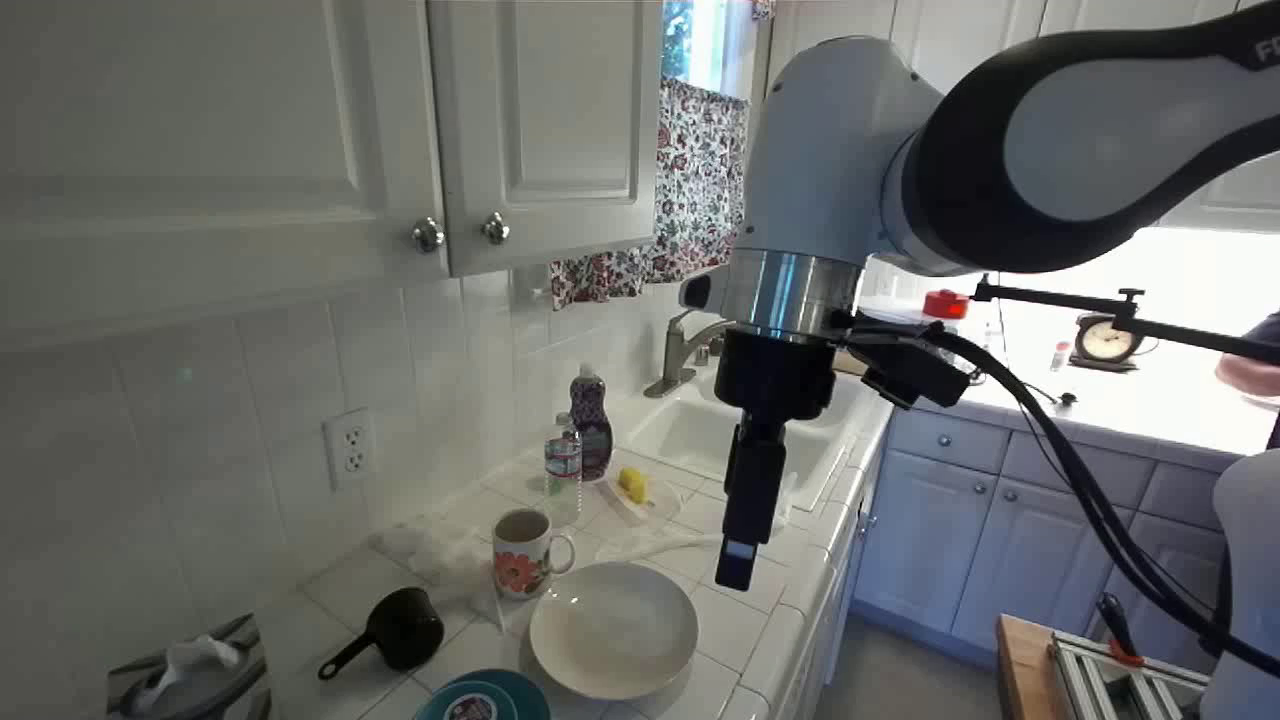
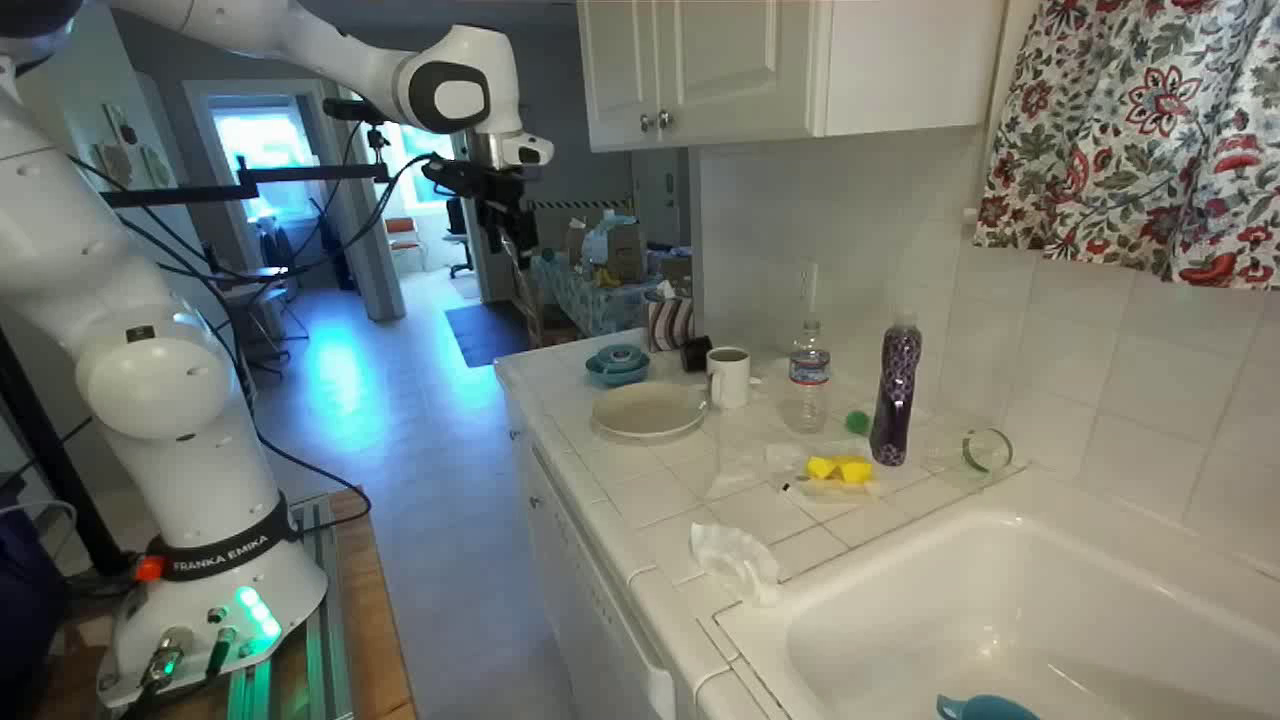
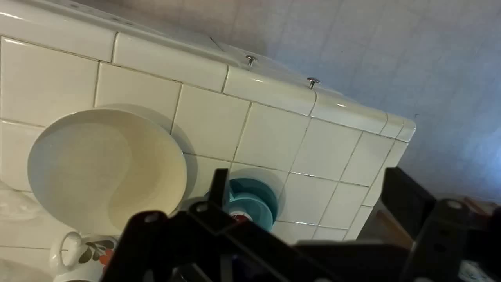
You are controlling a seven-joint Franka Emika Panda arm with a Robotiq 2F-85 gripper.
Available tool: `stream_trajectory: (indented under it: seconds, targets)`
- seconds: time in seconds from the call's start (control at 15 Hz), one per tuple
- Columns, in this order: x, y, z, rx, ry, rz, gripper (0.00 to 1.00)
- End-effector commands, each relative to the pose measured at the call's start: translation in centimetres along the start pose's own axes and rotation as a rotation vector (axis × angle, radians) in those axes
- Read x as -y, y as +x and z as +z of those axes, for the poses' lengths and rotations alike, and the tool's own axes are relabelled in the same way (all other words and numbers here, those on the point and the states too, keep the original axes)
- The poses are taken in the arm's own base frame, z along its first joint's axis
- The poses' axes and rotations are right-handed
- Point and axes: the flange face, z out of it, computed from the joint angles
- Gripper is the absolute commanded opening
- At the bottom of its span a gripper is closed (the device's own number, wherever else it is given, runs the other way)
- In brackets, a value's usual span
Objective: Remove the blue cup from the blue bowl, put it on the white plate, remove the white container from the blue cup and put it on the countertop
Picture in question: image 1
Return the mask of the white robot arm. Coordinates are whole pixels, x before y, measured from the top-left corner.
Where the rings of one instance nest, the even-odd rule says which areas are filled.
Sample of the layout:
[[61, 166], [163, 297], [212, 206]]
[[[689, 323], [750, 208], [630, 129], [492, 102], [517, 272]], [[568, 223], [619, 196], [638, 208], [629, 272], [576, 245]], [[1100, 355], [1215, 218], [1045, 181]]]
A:
[[1280, 147], [1280, 3], [1174, 30], [1036, 37], [933, 89], [880, 37], [786, 60], [746, 158], [744, 238], [710, 278], [717, 395], [741, 414], [717, 581], [744, 591], [783, 429], [857, 355], [890, 403], [952, 403], [959, 373], [857, 314], [870, 260], [914, 278], [1060, 272], [1126, 245], [1215, 175]]

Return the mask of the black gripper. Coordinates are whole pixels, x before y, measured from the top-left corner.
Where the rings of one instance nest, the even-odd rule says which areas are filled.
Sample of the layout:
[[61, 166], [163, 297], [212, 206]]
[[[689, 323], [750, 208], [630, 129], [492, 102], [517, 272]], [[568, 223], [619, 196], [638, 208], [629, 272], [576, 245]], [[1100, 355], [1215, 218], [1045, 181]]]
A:
[[717, 395], [746, 414], [731, 431], [717, 583], [746, 591], [755, 554], [773, 537], [783, 475], [783, 423], [815, 422], [833, 400], [833, 352], [731, 330], [717, 370]]

